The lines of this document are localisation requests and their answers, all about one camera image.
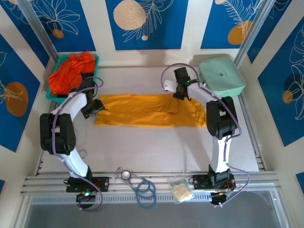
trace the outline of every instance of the stethoscope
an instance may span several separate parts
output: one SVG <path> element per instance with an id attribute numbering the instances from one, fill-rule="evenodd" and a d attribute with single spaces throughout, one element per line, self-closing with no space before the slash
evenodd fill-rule
<path id="1" fill-rule="evenodd" d="M 128 184 L 132 188 L 132 190 L 135 192 L 135 195 L 136 195 L 136 201 L 140 207 L 142 207 L 144 209 L 151 209 L 155 206 L 155 204 L 156 204 L 156 187 L 152 181 L 149 181 L 149 180 L 145 179 L 144 177 L 138 176 L 136 174 L 131 175 L 130 171 L 123 170 L 121 167 L 119 167 L 116 170 L 115 176 L 122 179 L 126 184 Z M 137 177 L 142 180 L 142 182 L 140 182 L 137 185 L 137 187 L 131 183 L 132 176 Z M 147 185 L 147 188 L 140 189 L 141 186 L 143 186 L 143 185 Z M 145 206 L 140 202 L 140 199 L 153 200 L 153 203 L 149 206 Z"/>

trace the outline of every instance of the plastic bag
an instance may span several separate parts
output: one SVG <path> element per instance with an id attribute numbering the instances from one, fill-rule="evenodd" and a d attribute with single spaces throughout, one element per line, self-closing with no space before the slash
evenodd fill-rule
<path id="1" fill-rule="evenodd" d="M 172 192 L 176 204 L 188 201 L 193 198 L 193 192 L 190 190 L 186 177 L 175 176 L 168 178 L 170 191 Z"/>

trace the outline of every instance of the teal tray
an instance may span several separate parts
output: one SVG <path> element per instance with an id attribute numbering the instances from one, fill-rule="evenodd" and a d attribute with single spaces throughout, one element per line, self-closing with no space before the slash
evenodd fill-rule
<path id="1" fill-rule="evenodd" d="M 199 77 L 207 88 L 219 96 L 237 96 L 246 86 L 242 75 L 228 57 L 201 62 Z"/>
<path id="2" fill-rule="evenodd" d="M 57 63 L 56 63 L 54 72 L 56 72 L 56 71 L 58 70 L 58 68 L 60 67 L 60 65 L 61 65 L 67 58 L 69 58 L 70 55 L 64 55 L 64 56 L 60 56 L 60 57 L 59 57 L 59 59 L 58 59 L 58 61 L 57 61 Z M 96 54 L 92 54 L 92 56 L 94 56 L 94 57 L 96 58 L 96 61 L 95 61 L 95 72 L 94 72 L 94 77 L 96 77 L 96 76 L 97 76 L 97 69 L 98 69 L 99 56 L 96 55 Z M 62 104 L 62 103 L 65 101 L 65 99 L 66 99 L 66 97 L 57 97 L 56 95 L 52 95 L 52 94 L 51 94 L 51 90 L 50 90 L 49 87 L 48 87 L 48 89 L 47 89 L 47 95 L 46 95 L 46 97 L 47 97 L 48 100 L 56 101 L 56 102 L 58 102 L 58 103 L 60 103 L 60 104 Z"/>

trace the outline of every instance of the mint green box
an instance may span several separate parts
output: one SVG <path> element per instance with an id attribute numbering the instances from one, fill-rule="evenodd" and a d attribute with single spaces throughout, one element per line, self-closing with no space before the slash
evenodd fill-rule
<path id="1" fill-rule="evenodd" d="M 206 87 L 219 96 L 240 95 L 246 82 L 228 57 L 215 58 L 199 64 L 199 77 Z"/>

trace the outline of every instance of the folded yellow fabric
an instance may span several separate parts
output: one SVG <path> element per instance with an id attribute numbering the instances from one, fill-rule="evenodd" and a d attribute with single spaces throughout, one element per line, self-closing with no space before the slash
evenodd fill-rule
<path id="1" fill-rule="evenodd" d="M 206 126 L 205 108 L 195 99 L 182 101 L 173 94 L 100 95 L 99 99 L 105 109 L 97 114 L 97 126 Z"/>

